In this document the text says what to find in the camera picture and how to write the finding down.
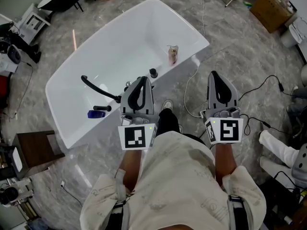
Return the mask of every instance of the black pants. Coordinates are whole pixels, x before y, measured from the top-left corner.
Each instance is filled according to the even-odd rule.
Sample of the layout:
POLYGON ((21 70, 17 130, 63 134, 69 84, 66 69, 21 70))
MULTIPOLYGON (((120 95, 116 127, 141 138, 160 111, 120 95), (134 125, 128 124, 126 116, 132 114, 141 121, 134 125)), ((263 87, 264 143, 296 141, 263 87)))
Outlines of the black pants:
MULTIPOLYGON (((173 114, 172 110, 169 108, 166 108, 162 110, 159 114, 160 119, 158 122, 158 130, 156 136, 159 136, 160 134, 166 133, 168 131, 176 131, 180 133, 179 131, 179 124, 178 119, 176 118, 175 114, 173 114)), ((205 143, 198 137, 190 135, 190 134, 183 134, 184 136, 187 136, 193 140, 196 140, 200 142, 201 144, 205 145, 205 143)))
POLYGON ((8 32, 11 44, 25 52, 32 60, 35 60, 35 52, 18 34, 8 32))

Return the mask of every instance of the black shoe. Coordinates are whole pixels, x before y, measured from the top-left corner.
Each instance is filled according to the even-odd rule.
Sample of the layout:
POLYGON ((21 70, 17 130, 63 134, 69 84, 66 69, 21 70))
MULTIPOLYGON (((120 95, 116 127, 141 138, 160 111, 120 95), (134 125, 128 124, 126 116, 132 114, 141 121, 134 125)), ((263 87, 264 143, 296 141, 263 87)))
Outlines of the black shoe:
POLYGON ((37 53, 37 52, 39 51, 39 46, 38 46, 38 44, 33 45, 31 48, 32 48, 32 50, 33 50, 34 53, 37 53))
POLYGON ((35 63, 38 63, 40 60, 40 57, 42 55, 42 52, 38 52, 37 54, 35 54, 34 59, 32 59, 35 63))

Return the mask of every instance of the red object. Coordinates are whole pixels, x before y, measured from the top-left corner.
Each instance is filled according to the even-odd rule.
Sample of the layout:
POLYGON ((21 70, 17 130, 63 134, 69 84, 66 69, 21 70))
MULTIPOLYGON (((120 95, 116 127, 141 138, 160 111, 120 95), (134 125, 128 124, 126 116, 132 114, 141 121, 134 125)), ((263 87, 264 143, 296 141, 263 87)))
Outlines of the red object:
POLYGON ((0 98, 6 96, 8 85, 8 77, 0 76, 0 98))

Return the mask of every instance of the gray floor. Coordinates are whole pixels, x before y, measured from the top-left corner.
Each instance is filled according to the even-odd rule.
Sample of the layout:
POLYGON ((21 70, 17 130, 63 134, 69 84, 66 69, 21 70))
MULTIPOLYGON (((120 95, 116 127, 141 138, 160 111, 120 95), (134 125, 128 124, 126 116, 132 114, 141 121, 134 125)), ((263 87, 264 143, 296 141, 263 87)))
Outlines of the gray floor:
MULTIPOLYGON (((56 13, 52 26, 47 27, 37 39, 42 50, 39 64, 34 64, 34 72, 29 89, 18 112, 17 118, 9 122, 4 117, 2 129, 4 137, 12 142, 16 133, 55 129, 46 95, 48 79, 73 52, 72 29, 75 30, 79 46, 94 32, 124 11, 143 0, 82 0, 82 13, 74 7, 64 13, 56 13)), ((161 0, 202 31, 202 0, 161 0)), ((249 12, 242 1, 234 1, 228 8, 222 0, 204 0, 204 34, 210 42, 207 57, 201 63, 198 74, 190 81, 187 90, 187 106, 194 114, 205 107, 207 77, 216 70, 225 75, 237 87, 239 95, 258 87, 264 79, 275 74, 282 82, 285 91, 301 84, 300 70, 303 66, 295 48, 286 49, 279 35, 269 34, 262 24, 249 12)), ((26 56, 24 61, 31 60, 26 56)), ((183 93, 188 78, 195 69, 176 76, 176 81, 166 83, 164 93, 155 96, 156 106, 166 99, 172 99, 174 112, 183 125, 184 132, 199 136, 204 131, 200 119, 189 116, 184 109, 183 93)), ((31 69, 22 65, 12 77, 10 108, 11 116, 24 92, 31 69)), ((273 127, 288 130, 286 106, 290 98, 280 94, 277 80, 270 78, 261 90, 252 92, 240 101, 242 113, 265 120, 273 127)), ((261 183, 267 174, 259 166, 260 155, 276 158, 258 143, 258 132, 262 125, 251 120, 251 133, 243 136, 242 143, 233 145, 238 164, 246 166, 256 182, 261 183)), ((82 202, 101 173, 114 174, 123 155, 115 127, 106 131, 110 136, 97 144, 66 149, 57 139, 61 150, 66 154, 50 167, 50 170, 32 176, 35 195, 30 200, 38 214, 55 229, 80 229, 78 202, 67 195, 60 183, 65 180, 67 190, 82 202)), ((286 140, 274 130, 273 135, 286 140)))

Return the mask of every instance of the bathtub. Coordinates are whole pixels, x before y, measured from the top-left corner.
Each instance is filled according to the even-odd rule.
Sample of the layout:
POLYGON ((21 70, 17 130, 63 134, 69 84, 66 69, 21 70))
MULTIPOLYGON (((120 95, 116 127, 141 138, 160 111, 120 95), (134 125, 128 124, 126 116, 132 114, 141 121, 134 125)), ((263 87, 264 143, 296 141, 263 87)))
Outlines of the bathtub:
POLYGON ((46 85, 47 100, 66 147, 90 142, 107 120, 120 124, 117 115, 109 118, 116 112, 119 119, 120 104, 86 86, 82 75, 101 89, 121 95, 126 82, 150 76, 151 68, 158 72, 156 79, 150 78, 154 83, 178 66, 185 67, 189 59, 200 62, 208 45, 193 26, 160 0, 146 0, 109 22, 73 52, 46 85), (169 45, 179 47, 172 66, 169 45), (112 111, 105 118, 88 119, 87 112, 94 105, 110 105, 112 111))

